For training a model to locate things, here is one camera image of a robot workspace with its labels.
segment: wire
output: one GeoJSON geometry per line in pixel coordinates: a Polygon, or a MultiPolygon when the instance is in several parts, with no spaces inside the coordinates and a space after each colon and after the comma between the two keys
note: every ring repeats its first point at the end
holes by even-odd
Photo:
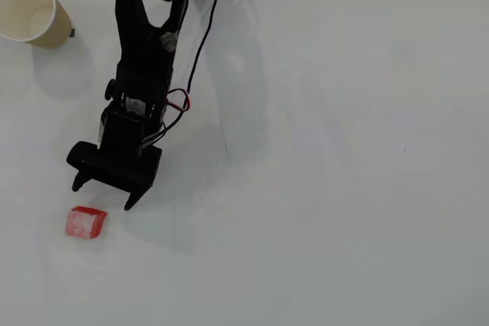
{"type": "Polygon", "coordinates": [[[181,108],[179,105],[175,105],[174,103],[168,101],[167,104],[173,108],[175,108],[176,110],[180,111],[180,112],[187,112],[190,110],[190,96],[189,96],[189,93],[183,89],[183,88],[177,88],[177,89],[173,89],[171,91],[168,92],[168,95],[171,95],[172,93],[175,93],[175,92],[182,92],[184,95],[185,95],[185,102],[188,102],[188,106],[185,108],[181,108]]]}
{"type": "Polygon", "coordinates": [[[168,127],[166,125],[164,125],[164,129],[162,131],[160,131],[160,132],[158,132],[156,134],[152,134],[152,135],[144,138],[143,141],[142,141],[142,144],[138,148],[137,152],[141,148],[144,149],[144,148],[149,147],[150,145],[156,144],[162,137],[164,137],[167,134],[167,132],[169,130],[171,130],[176,124],[179,123],[179,121],[183,117],[183,114],[185,114],[185,112],[188,111],[187,107],[189,108],[189,105],[190,105],[190,96],[189,95],[190,95],[190,90],[192,89],[193,77],[195,76],[195,73],[196,73],[196,70],[197,70],[197,65],[199,64],[200,54],[202,52],[202,49],[204,47],[204,44],[207,41],[207,37],[209,36],[209,33],[210,33],[211,29],[212,29],[212,22],[214,20],[214,13],[215,13],[215,8],[217,6],[217,2],[218,2],[218,0],[214,0],[214,4],[212,4],[211,15],[209,17],[209,26],[207,27],[206,33],[204,34],[204,38],[202,39],[202,43],[200,44],[199,49],[197,50],[196,58],[195,58],[195,60],[193,62],[192,72],[190,73],[189,81],[188,81],[187,87],[186,87],[186,96],[188,98],[186,98],[185,103],[183,104],[183,110],[180,111],[178,117],[175,119],[174,122],[172,122],[170,125],[168,125],[168,127]]]}

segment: cable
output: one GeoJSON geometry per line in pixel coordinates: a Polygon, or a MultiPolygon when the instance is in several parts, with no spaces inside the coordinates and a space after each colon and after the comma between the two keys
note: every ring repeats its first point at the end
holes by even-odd
{"type": "MultiPolygon", "coordinates": [[[[187,91],[187,96],[189,96],[190,94],[190,90],[192,89],[192,82],[193,82],[193,77],[196,73],[196,70],[197,70],[197,65],[199,64],[199,58],[200,58],[200,54],[202,52],[202,49],[204,47],[204,44],[206,43],[207,41],[207,37],[209,36],[209,33],[212,29],[212,22],[214,20],[214,13],[215,13],[215,8],[217,6],[217,2],[218,0],[214,0],[214,4],[212,4],[212,10],[211,10],[211,15],[209,17],[209,26],[207,27],[207,31],[206,33],[204,34],[204,38],[202,39],[202,43],[200,44],[199,46],[199,49],[197,51],[197,54],[196,54],[196,58],[193,62],[193,68],[192,68],[192,72],[190,73],[190,77],[189,77],[189,82],[187,84],[187,87],[186,87],[186,91],[187,91]]],[[[183,117],[183,114],[185,114],[186,111],[188,111],[187,107],[189,107],[189,104],[190,104],[190,97],[186,98],[185,100],[185,103],[183,104],[183,110],[180,111],[178,117],[175,119],[174,122],[172,122],[170,125],[168,125],[168,127],[166,127],[164,125],[164,129],[156,134],[153,134],[153,135],[150,135],[149,137],[146,137],[143,139],[142,141],[142,144],[141,146],[139,146],[137,152],[142,148],[147,148],[149,147],[150,145],[153,145],[153,144],[156,144],[162,137],[164,137],[166,135],[166,133],[172,128],[174,127],[176,124],[179,123],[179,121],[181,120],[181,118],[183,117]]]]}

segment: red wire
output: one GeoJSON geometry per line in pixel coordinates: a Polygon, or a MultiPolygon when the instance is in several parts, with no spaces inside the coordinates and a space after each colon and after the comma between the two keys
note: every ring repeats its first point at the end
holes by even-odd
{"type": "Polygon", "coordinates": [[[174,103],[168,101],[168,105],[175,108],[176,110],[180,111],[180,112],[187,112],[190,110],[190,106],[191,106],[191,103],[190,103],[190,95],[189,93],[183,89],[183,88],[177,88],[177,89],[172,89],[171,91],[168,92],[168,95],[171,95],[172,93],[175,93],[175,92],[183,92],[185,94],[185,101],[186,101],[186,109],[180,107],[179,105],[175,105],[174,103]]]}

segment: red cube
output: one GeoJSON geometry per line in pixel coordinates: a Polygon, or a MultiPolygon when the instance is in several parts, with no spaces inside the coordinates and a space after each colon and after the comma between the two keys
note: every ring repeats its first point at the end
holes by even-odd
{"type": "Polygon", "coordinates": [[[71,209],[66,222],[65,234],[91,240],[100,235],[107,213],[105,211],[77,206],[71,209]]]}

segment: black wire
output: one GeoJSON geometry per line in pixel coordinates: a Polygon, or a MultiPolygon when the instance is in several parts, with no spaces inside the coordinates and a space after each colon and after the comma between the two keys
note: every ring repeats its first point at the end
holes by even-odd
{"type": "MultiPolygon", "coordinates": [[[[207,41],[207,37],[209,36],[209,33],[212,29],[212,22],[214,20],[214,13],[215,13],[215,8],[217,6],[217,2],[218,0],[214,0],[214,4],[212,4],[212,9],[211,9],[211,15],[209,17],[209,25],[207,27],[207,30],[206,30],[206,33],[204,34],[204,38],[202,39],[202,42],[199,46],[199,49],[197,51],[197,54],[196,54],[196,58],[193,62],[193,68],[192,68],[192,72],[190,73],[190,77],[189,77],[189,82],[187,83],[187,87],[186,87],[186,91],[190,94],[190,90],[192,89],[192,82],[193,82],[193,77],[195,76],[195,73],[196,73],[196,70],[197,70],[197,65],[199,64],[199,58],[200,58],[200,54],[202,52],[202,49],[207,41]]],[[[186,13],[186,10],[187,10],[187,7],[188,7],[188,0],[187,0],[187,5],[186,5],[186,8],[185,8],[185,13],[186,13]]],[[[187,104],[188,104],[188,101],[185,100],[185,103],[183,104],[183,109],[185,110],[187,108],[187,104]]],[[[174,127],[176,124],[178,124],[181,120],[181,118],[183,117],[183,115],[185,114],[184,111],[180,112],[178,117],[175,119],[174,122],[172,122],[170,125],[168,125],[168,127],[165,127],[159,134],[156,134],[154,136],[151,136],[149,137],[151,141],[151,139],[154,139],[151,143],[148,143],[148,141],[146,141],[148,139],[145,138],[143,139],[143,142],[141,144],[141,146],[139,146],[137,152],[141,149],[141,148],[145,148],[145,147],[149,147],[150,145],[154,145],[156,144],[158,141],[160,141],[160,139],[162,137],[164,137],[167,132],[172,128],[174,127]]]]}

